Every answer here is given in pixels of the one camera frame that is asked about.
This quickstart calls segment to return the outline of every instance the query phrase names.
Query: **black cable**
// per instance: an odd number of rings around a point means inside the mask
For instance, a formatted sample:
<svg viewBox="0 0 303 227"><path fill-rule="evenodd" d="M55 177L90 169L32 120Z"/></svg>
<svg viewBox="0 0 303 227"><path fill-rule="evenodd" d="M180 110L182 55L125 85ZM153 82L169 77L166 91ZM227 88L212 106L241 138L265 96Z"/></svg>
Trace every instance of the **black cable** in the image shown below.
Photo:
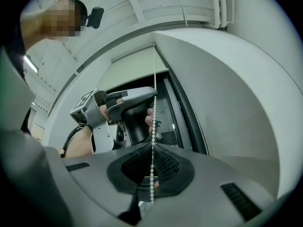
<svg viewBox="0 0 303 227"><path fill-rule="evenodd" d="M70 140L72 139L72 137L75 135L75 133L77 133L78 131L82 130L84 128L84 126L89 127L89 129L93 132L93 128L90 125L88 125L86 123L79 123L79 125L75 129L73 129L70 132L70 134L68 135L68 137L67 137L67 139L66 139L66 141L65 141L65 143L64 143L64 145L62 147L62 151L60 153L60 157L61 158L63 158L65 156L65 152L67 150L68 144L69 144Z"/></svg>

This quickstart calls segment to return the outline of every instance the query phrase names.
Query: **dark hair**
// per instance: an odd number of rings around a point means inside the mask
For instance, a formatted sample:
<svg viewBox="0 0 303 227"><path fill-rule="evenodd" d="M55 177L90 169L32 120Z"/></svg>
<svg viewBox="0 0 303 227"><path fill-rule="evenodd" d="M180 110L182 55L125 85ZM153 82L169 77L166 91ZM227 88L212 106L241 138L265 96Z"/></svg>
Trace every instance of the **dark hair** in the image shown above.
<svg viewBox="0 0 303 227"><path fill-rule="evenodd" d="M85 26L87 20L87 8L80 0L68 0L71 4L75 5L75 9L80 9L80 25Z"/></svg>

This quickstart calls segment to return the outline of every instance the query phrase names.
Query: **person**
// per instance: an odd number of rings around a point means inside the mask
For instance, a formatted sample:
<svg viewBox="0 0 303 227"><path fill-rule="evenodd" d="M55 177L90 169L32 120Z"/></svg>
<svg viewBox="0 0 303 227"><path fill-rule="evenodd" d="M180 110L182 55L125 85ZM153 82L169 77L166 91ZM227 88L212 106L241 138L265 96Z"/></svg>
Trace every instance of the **person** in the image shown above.
<svg viewBox="0 0 303 227"><path fill-rule="evenodd" d="M87 8L80 0L56 0L47 9L22 14L20 22L16 24L9 40L4 43L6 52L21 77L25 80L23 62L26 51L44 39L62 40L69 36L80 35L87 18ZM105 118L109 120L106 105L100 106L100 110ZM27 128L29 114L30 110L21 130L30 134ZM147 114L145 122L151 133L152 109L148 109ZM77 132L69 143L66 157L92 154L90 136L91 131L87 126Z"/></svg>

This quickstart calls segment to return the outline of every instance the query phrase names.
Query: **air vent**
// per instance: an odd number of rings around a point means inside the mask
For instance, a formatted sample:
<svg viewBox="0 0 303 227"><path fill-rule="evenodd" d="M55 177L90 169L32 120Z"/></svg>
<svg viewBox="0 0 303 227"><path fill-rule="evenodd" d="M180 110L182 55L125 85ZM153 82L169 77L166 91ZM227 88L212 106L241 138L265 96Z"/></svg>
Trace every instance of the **air vent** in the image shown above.
<svg viewBox="0 0 303 227"><path fill-rule="evenodd" d="M252 219L261 212L261 210L252 201L250 201L234 183L224 184L221 188L245 221Z"/></svg>
<svg viewBox="0 0 303 227"><path fill-rule="evenodd" d="M82 162L79 164L75 164L75 165L71 165L71 166L67 166L66 169L71 172L71 171L75 171L75 170L79 170L81 168L85 168L89 166L89 164L87 162Z"/></svg>

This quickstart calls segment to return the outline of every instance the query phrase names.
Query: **black grip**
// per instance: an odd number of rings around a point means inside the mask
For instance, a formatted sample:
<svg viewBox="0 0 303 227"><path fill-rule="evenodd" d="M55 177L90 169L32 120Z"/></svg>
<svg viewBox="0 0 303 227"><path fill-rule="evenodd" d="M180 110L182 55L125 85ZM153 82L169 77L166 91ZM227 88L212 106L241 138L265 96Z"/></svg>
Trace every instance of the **black grip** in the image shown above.
<svg viewBox="0 0 303 227"><path fill-rule="evenodd" d="M148 126L145 123L149 107L150 103L144 102L135 108L127 110L124 114L125 125L132 145L144 141L149 136Z"/></svg>

